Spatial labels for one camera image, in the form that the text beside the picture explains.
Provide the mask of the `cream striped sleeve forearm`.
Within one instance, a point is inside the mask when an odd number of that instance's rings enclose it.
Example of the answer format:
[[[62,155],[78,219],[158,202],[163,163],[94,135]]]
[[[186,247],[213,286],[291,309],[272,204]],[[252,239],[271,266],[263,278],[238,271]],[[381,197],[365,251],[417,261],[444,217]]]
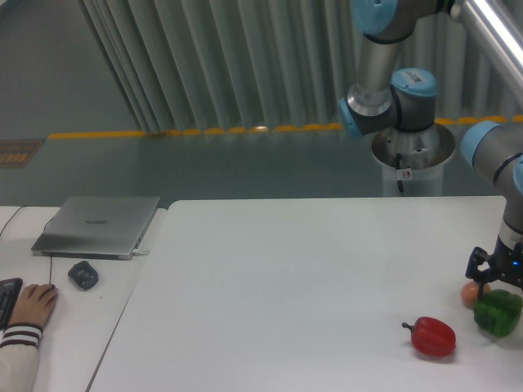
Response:
[[[32,391],[38,372],[42,328],[30,323],[8,326],[1,339],[1,391]]]

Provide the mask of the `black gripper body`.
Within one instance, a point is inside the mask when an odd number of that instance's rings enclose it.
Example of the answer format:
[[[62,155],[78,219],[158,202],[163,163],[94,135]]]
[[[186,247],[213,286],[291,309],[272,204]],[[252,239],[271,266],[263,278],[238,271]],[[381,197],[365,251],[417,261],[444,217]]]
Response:
[[[491,282],[500,281],[522,289],[522,241],[509,247],[498,238],[488,263]]]

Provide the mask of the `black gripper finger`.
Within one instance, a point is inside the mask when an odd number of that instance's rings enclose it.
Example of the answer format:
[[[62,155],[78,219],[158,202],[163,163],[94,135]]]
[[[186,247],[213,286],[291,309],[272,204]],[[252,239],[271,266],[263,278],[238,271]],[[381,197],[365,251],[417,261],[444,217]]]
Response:
[[[465,276],[478,286],[477,299],[480,300],[485,294],[485,286],[496,280],[496,270],[489,265],[486,269],[480,267],[488,262],[490,255],[481,247],[474,247],[467,263]]]

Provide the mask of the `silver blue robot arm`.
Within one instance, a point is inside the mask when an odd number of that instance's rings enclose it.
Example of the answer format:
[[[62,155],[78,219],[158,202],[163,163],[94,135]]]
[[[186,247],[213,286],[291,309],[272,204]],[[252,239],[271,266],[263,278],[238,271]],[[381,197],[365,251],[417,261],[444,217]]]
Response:
[[[373,135],[373,156],[392,172],[398,194],[418,173],[440,167],[459,149],[489,180],[506,206],[495,249],[475,248],[466,276],[479,286],[522,284],[522,128],[483,120],[460,143],[435,122],[436,80],[423,69],[396,69],[401,43],[427,16],[446,13],[478,43],[503,81],[522,94],[522,33],[500,1],[355,1],[353,20],[363,34],[355,83],[339,100],[343,126]]]

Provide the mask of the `person's right hand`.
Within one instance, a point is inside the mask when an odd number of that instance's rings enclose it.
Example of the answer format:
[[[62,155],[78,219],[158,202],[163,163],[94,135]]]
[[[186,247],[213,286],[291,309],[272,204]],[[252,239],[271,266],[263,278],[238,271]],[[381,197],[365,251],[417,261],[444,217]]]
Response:
[[[58,299],[58,289],[49,291],[51,285],[32,284],[26,287],[16,301],[7,326],[24,324],[44,329]]]

